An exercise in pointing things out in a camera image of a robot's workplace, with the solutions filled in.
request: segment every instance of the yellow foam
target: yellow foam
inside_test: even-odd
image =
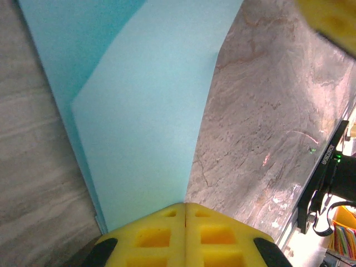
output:
[[[267,235],[198,204],[175,204],[102,236],[117,245],[106,267],[266,267]]]
[[[356,56],[355,0],[296,0],[308,24]]]

